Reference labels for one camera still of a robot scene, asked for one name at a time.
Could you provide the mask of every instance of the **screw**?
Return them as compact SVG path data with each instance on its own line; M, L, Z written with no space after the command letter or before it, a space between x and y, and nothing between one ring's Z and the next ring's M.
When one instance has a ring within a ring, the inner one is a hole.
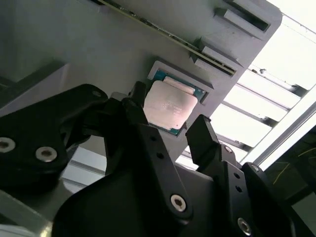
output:
M228 151L229 153L233 152L233 150L230 147L228 147L228 146L225 146L225 150Z
M92 94L94 94L95 96L101 97L101 93L99 91L94 90Z
M254 168L254 170L256 170L257 172L259 172L259 168L257 166L255 166L254 164L251 165L252 168Z
M265 73L266 70L267 70L267 69L264 69L264 68L263 68L263 69L260 69L260 73L263 74L263 73Z
M172 195L170 201L177 211L183 212L187 208L187 204L184 199L177 194Z
M15 142L8 137L0 137L0 153L10 152L15 148Z
M57 151L52 147L40 147L36 150L37 159L44 162L51 162L57 158Z
M241 217L238 218L237 223L239 228L245 235L251 236L251 228L244 219L242 219Z

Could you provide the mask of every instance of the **bright light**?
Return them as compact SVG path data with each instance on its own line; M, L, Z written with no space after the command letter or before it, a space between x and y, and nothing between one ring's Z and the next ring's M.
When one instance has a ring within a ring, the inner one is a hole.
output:
M303 123L288 139L286 139L274 152L272 152L259 166L266 170L281 155L300 140L309 130L316 125L316 114L313 114L305 123Z
M253 64L276 78L309 90L316 83L315 55L316 45L312 40L281 24Z
M269 117L275 121L280 121L287 113L287 110L280 106L272 104L239 86L234 86L224 101L261 119Z
M265 136L262 141L242 160L245 162L254 162L279 136L281 136L295 121L316 101L316 86L314 86L297 105L291 109L287 115ZM280 147L279 154L283 154L288 148Z
M287 108L292 108L300 100L299 96L250 71L246 71L241 76L238 84Z
M211 125L217 134L251 147L256 146L271 130L271 127L225 105L219 105L212 114Z

